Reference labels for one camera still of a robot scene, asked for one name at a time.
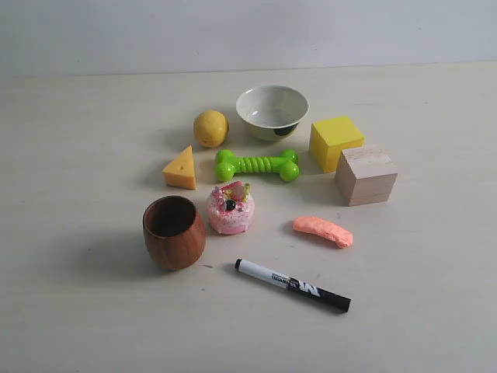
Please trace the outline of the black and white marker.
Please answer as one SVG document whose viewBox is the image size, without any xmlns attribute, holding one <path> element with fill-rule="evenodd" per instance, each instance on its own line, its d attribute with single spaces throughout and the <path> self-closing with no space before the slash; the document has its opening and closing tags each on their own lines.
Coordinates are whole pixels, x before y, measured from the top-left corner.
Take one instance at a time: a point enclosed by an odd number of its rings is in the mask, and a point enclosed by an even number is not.
<svg viewBox="0 0 497 373">
<path fill-rule="evenodd" d="M 263 267 L 256 263 L 238 258 L 235 262 L 235 269 L 244 275 L 248 275 L 260 281 L 284 288 L 296 295 L 310 298 L 319 304 L 330 306 L 340 312 L 348 312 L 351 299 L 337 295 L 323 288 L 310 284 L 306 281 L 298 280 L 286 274 L 281 274 L 275 270 Z"/>
</svg>

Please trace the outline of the plain wooden cube block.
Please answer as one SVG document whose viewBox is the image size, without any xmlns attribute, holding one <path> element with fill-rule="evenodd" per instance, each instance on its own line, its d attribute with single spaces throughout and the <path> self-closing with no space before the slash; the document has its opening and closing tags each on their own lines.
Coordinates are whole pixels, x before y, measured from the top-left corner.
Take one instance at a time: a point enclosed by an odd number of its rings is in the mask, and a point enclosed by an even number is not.
<svg viewBox="0 0 497 373">
<path fill-rule="evenodd" d="M 398 176 L 389 154 L 370 145 L 342 150 L 335 183 L 347 206 L 386 202 Z"/>
</svg>

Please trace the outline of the pink toy cake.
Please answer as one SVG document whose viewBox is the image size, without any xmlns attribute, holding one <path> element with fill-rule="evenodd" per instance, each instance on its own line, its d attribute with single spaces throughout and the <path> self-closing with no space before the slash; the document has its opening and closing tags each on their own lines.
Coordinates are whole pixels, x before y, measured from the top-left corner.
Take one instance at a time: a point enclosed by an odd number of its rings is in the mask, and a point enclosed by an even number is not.
<svg viewBox="0 0 497 373">
<path fill-rule="evenodd" d="M 247 232 L 255 216 L 251 186 L 242 181 L 216 186 L 207 198 L 207 215 L 213 230 L 221 235 Z"/>
</svg>

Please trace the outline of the pink sausage-shaped toy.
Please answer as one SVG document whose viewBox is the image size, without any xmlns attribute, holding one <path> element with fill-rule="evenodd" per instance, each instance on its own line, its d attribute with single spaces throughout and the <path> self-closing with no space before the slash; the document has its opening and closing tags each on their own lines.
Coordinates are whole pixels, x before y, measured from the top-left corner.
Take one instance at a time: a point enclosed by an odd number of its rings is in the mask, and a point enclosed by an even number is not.
<svg viewBox="0 0 497 373">
<path fill-rule="evenodd" d="M 293 230 L 316 235 L 334 242 L 339 248 L 353 245 L 353 234 L 334 222 L 315 216 L 300 216 L 292 222 Z"/>
</svg>

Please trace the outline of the yellow cheese wedge toy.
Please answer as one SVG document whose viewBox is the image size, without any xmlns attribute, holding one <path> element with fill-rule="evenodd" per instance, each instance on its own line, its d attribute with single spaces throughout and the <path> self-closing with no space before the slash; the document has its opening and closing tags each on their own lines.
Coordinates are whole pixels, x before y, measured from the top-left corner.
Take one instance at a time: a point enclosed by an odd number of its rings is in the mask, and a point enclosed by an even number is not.
<svg viewBox="0 0 497 373">
<path fill-rule="evenodd" d="M 196 189 L 193 147 L 190 145 L 168 163 L 162 170 L 165 183 L 171 187 Z"/>
</svg>

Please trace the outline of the white speckled ceramic bowl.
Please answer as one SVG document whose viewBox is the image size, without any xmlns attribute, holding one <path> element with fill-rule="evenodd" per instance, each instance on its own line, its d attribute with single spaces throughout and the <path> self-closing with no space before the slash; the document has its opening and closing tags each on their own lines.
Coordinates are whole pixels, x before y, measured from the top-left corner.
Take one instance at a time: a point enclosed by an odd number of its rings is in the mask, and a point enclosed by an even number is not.
<svg viewBox="0 0 497 373">
<path fill-rule="evenodd" d="M 279 141 L 292 135 L 309 111 L 301 92 L 285 85 L 260 85 L 236 100 L 238 117 L 255 138 Z"/>
</svg>

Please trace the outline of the green bone dog toy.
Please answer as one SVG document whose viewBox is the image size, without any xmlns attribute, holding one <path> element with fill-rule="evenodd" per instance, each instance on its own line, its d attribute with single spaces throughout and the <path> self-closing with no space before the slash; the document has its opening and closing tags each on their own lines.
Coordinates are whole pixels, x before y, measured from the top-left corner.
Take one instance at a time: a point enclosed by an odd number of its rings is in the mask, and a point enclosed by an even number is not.
<svg viewBox="0 0 497 373">
<path fill-rule="evenodd" d="M 273 157 L 238 157 L 231 150 L 223 149 L 216 154 L 215 173 L 221 182 L 242 173 L 277 173 L 281 180 L 291 182 L 300 175 L 298 162 L 298 154 L 293 149 L 285 149 Z"/>
</svg>

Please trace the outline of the yellow cube block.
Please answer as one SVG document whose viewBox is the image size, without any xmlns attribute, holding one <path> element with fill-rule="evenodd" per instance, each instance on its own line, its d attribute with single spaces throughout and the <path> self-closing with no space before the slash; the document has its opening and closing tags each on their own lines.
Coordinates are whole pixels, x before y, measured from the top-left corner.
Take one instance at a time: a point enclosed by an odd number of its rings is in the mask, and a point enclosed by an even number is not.
<svg viewBox="0 0 497 373">
<path fill-rule="evenodd" d="M 323 173 L 335 172 L 342 150 L 363 146 L 365 135 L 347 116 L 311 125 L 309 152 Z"/>
</svg>

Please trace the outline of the yellow lemon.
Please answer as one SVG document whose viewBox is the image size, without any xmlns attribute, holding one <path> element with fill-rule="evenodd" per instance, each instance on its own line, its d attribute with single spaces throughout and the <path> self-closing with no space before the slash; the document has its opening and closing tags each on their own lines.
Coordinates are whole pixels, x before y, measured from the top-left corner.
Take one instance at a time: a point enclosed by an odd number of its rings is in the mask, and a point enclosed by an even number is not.
<svg viewBox="0 0 497 373">
<path fill-rule="evenodd" d="M 207 110 L 195 118 L 193 132 L 200 145 L 206 148 L 216 148 L 226 139 L 229 132 L 229 122 L 223 113 Z"/>
</svg>

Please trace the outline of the brown wooden cup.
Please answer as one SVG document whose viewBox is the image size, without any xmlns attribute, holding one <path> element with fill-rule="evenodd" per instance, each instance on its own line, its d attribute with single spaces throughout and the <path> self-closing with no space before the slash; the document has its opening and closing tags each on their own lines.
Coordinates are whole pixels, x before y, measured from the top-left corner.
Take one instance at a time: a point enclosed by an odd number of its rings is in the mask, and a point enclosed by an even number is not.
<svg viewBox="0 0 497 373">
<path fill-rule="evenodd" d="M 166 270 L 182 270 L 203 254 L 207 236 L 195 204 L 169 195 L 152 202 L 144 211 L 144 242 L 152 260 Z"/>
</svg>

